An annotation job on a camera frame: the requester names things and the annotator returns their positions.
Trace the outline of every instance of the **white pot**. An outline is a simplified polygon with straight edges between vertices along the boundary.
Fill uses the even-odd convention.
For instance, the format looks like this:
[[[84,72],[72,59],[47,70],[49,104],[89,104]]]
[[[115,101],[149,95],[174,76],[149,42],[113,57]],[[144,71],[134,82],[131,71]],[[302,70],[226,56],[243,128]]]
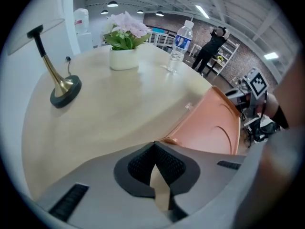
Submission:
[[[139,66],[138,50],[112,50],[109,52],[110,68],[115,71],[128,70]]]

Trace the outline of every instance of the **fluorescent light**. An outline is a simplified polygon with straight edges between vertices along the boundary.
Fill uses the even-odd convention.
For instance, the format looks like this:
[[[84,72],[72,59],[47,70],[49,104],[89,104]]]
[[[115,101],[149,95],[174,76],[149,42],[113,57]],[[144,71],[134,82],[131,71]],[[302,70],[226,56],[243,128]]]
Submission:
[[[162,17],[164,16],[164,14],[161,11],[156,12],[156,15],[162,16]]]
[[[108,3],[107,7],[118,7],[118,3],[116,1],[111,1],[110,3]]]
[[[196,8],[199,9],[199,11],[204,15],[204,17],[206,17],[207,19],[210,18],[201,6],[196,5]]]
[[[272,52],[272,53],[266,54],[264,57],[266,59],[277,59],[278,55],[275,52]]]

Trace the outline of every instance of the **round table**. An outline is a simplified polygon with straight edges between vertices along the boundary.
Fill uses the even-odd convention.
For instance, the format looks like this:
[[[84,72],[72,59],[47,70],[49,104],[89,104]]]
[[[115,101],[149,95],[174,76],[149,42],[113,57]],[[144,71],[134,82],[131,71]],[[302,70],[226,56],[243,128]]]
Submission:
[[[79,95],[56,109],[45,73],[25,114],[22,161],[32,198],[85,161],[164,137],[210,84],[185,63],[177,73],[164,65],[169,54],[151,44],[138,48],[139,67],[109,68],[109,46],[76,55],[70,71],[82,81]],[[57,67],[68,76],[67,63]]]

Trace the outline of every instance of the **green leaves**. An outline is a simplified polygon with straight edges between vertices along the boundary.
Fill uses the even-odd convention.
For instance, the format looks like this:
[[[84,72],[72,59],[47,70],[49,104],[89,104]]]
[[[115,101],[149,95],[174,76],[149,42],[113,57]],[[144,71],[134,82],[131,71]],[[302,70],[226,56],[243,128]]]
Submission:
[[[150,34],[137,38],[132,35],[130,31],[125,33],[114,31],[108,35],[105,35],[105,41],[112,46],[113,50],[128,50],[135,49],[137,46],[145,42],[149,37]]]

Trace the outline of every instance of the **ceiling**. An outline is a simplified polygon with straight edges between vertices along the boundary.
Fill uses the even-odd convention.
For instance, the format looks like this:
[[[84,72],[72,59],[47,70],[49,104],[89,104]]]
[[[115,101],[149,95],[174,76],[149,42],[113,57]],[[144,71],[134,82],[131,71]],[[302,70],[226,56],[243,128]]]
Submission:
[[[105,6],[110,0],[84,0],[86,8]],[[209,15],[209,23],[234,28],[263,54],[276,52],[277,60],[267,62],[283,75],[300,47],[285,15],[273,0],[115,0],[144,12],[161,10],[166,13],[193,15],[207,21],[195,5],[200,5]]]

